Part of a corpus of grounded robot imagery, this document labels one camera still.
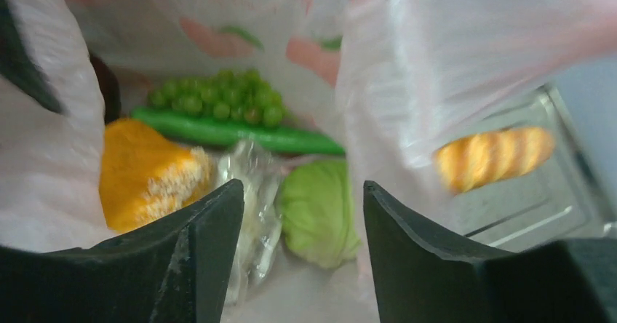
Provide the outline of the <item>bread loaf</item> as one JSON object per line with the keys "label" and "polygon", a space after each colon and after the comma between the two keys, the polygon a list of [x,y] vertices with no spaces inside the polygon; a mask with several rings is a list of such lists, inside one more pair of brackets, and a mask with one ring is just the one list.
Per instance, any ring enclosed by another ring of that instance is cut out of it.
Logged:
{"label": "bread loaf", "polygon": [[548,130],[520,127],[459,138],[436,150],[434,160],[445,187],[459,195],[532,172],[554,147]]}

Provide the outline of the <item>orange breaded food piece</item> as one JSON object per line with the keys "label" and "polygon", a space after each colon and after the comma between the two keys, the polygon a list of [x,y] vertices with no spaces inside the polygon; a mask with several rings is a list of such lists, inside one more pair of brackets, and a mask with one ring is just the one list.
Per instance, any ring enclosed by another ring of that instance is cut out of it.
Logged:
{"label": "orange breaded food piece", "polygon": [[187,207],[213,186],[215,163],[135,119],[106,125],[99,194],[107,226],[121,234]]}

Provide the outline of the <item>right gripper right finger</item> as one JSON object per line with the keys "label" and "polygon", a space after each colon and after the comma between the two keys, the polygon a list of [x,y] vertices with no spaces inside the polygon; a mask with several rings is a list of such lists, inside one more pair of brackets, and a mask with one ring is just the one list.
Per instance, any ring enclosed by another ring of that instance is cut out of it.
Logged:
{"label": "right gripper right finger", "polygon": [[520,253],[456,234],[373,181],[363,210],[382,322],[614,322],[616,241]]}

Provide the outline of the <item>pink plastic grocery bag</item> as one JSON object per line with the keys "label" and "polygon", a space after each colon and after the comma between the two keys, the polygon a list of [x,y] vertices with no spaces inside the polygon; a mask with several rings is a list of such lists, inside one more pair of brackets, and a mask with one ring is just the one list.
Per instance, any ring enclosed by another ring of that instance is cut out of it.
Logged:
{"label": "pink plastic grocery bag", "polygon": [[382,322],[365,183],[459,234],[431,152],[596,54],[615,17],[616,0],[1,0],[1,248],[114,238],[95,188],[103,98],[89,51],[150,77],[255,65],[347,150],[364,244],[354,265],[285,275],[231,321]]}

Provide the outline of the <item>clear wrapped dumplings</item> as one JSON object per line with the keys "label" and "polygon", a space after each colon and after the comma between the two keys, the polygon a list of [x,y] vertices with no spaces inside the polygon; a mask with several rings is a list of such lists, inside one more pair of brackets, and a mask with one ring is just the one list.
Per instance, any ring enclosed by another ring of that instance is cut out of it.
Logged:
{"label": "clear wrapped dumplings", "polygon": [[241,303],[249,288],[268,276],[282,233],[275,206],[283,181],[279,160],[256,142],[241,140],[218,160],[217,186],[233,179],[243,185],[244,214],[226,291],[227,306]]}

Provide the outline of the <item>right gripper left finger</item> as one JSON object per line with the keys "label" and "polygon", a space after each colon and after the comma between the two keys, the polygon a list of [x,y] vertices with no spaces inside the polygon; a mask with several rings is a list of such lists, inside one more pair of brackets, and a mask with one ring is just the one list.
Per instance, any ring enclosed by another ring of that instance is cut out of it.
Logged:
{"label": "right gripper left finger", "polygon": [[219,322],[244,191],[192,205],[89,249],[1,248],[3,322]]}

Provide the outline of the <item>metal baking tray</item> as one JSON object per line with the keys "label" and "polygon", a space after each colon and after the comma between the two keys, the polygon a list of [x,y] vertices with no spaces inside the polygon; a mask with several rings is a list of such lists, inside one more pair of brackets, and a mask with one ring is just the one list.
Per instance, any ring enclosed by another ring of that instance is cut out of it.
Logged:
{"label": "metal baking tray", "polygon": [[550,131],[551,158],[528,175],[455,197],[457,231],[511,252],[555,239],[616,237],[616,208],[584,160],[556,87],[544,85],[517,97],[457,136],[525,126]]}

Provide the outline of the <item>green cabbage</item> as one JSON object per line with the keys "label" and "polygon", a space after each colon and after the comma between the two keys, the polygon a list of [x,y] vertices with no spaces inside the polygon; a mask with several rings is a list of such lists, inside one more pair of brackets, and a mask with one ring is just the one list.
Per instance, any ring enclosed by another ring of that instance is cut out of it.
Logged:
{"label": "green cabbage", "polygon": [[346,160],[318,159],[296,167],[280,185],[277,203],[292,254],[325,269],[356,258],[362,241],[354,226]]}

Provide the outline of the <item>green grapes bunch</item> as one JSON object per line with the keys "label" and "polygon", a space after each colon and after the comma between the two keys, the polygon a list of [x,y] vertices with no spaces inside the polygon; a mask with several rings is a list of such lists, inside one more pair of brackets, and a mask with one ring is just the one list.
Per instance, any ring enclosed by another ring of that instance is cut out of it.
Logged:
{"label": "green grapes bunch", "polygon": [[170,79],[148,93],[147,104],[157,110],[265,128],[279,127],[287,115],[281,94],[254,68]]}

